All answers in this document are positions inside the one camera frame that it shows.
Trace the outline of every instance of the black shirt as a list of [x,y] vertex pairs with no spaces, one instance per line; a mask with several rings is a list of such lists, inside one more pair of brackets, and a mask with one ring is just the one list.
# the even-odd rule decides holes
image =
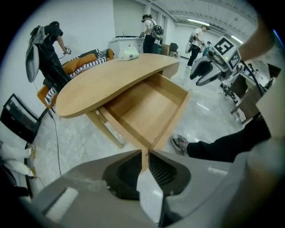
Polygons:
[[47,35],[44,43],[40,45],[41,54],[45,58],[50,58],[51,56],[57,58],[57,54],[54,51],[53,43],[57,40],[58,36],[62,36],[63,32],[55,24],[49,24],[45,26],[45,34]]

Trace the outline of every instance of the black chair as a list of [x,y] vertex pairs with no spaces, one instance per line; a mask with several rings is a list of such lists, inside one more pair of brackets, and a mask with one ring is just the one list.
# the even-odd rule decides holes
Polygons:
[[169,56],[172,57],[173,56],[173,53],[174,53],[174,57],[177,59],[178,57],[178,45],[176,43],[171,43],[170,46],[169,46]]

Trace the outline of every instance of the pillow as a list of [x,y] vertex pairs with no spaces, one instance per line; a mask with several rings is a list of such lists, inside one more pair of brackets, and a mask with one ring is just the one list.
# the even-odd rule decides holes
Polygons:
[[79,61],[80,61],[80,58],[69,61],[69,62],[65,63],[62,66],[62,68],[67,74],[71,74],[77,69],[77,65],[78,65]]
[[79,58],[79,63],[77,65],[77,68],[83,66],[84,64],[86,63],[89,63],[89,62],[93,62],[95,61],[97,58],[95,56],[95,54],[88,54],[88,55],[85,55],[84,57],[82,58]]

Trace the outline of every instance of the wooden drawer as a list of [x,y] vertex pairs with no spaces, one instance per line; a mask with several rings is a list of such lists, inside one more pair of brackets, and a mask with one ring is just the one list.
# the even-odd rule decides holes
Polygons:
[[156,73],[99,110],[137,148],[162,149],[189,97],[187,91]]

